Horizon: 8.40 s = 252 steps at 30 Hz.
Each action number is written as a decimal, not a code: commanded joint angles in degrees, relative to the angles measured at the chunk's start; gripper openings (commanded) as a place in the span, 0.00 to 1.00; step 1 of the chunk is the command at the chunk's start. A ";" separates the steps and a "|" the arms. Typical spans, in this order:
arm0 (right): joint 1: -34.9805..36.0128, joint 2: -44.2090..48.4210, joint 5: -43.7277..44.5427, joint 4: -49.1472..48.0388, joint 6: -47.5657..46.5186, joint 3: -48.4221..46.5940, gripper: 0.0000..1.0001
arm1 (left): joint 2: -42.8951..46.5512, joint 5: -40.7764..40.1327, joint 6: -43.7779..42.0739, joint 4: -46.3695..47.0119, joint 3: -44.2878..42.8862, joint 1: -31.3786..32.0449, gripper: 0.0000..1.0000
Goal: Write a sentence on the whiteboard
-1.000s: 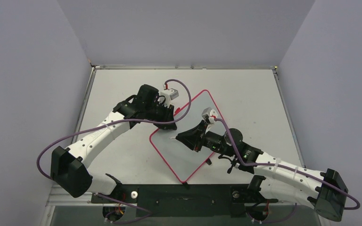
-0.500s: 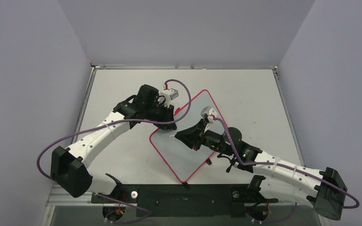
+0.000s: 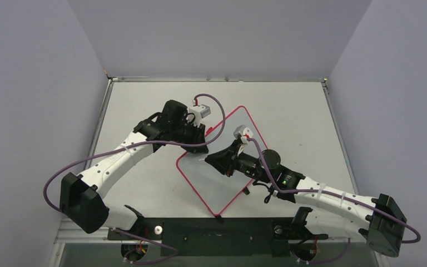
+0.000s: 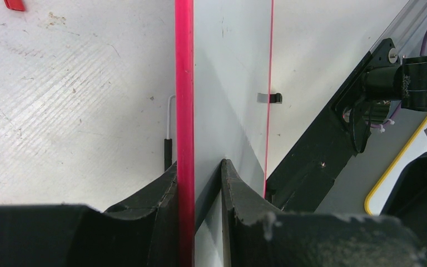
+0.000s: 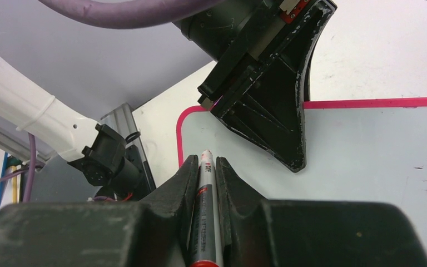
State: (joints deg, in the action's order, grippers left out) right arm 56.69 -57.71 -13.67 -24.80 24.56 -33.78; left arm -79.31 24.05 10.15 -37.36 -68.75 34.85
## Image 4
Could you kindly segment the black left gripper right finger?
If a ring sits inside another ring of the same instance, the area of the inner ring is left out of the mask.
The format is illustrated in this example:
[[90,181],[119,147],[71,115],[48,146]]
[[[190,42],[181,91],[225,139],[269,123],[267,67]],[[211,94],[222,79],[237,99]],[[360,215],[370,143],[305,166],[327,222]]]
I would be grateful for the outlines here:
[[221,161],[224,266],[424,266],[416,236],[398,219],[284,212]]

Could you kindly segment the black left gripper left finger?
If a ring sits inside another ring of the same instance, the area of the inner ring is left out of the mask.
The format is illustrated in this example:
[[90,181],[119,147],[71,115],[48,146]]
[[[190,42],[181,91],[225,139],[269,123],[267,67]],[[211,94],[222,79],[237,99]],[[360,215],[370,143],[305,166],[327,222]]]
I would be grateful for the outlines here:
[[178,266],[177,167],[100,212],[0,205],[0,266]]

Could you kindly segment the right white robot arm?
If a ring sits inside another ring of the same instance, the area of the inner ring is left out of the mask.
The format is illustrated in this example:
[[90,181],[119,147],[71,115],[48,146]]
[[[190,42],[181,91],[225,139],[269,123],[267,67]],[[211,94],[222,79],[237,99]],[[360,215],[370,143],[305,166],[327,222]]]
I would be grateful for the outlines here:
[[358,154],[366,148],[375,101],[400,101],[403,109],[427,112],[427,56],[367,67],[351,83],[340,111],[350,111],[349,135]]

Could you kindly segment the red marker cap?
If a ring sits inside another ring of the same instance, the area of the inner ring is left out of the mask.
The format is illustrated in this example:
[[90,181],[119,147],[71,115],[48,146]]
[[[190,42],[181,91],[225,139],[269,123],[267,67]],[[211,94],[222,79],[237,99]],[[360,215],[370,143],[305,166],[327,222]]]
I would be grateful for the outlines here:
[[4,0],[6,7],[13,11],[25,12],[24,0]]

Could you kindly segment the pink framed whiteboard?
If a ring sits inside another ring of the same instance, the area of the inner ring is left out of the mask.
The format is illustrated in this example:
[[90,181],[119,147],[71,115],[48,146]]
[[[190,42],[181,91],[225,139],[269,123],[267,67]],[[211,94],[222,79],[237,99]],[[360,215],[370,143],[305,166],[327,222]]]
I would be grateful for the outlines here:
[[221,161],[264,196],[273,1],[176,1],[180,265],[222,266]]

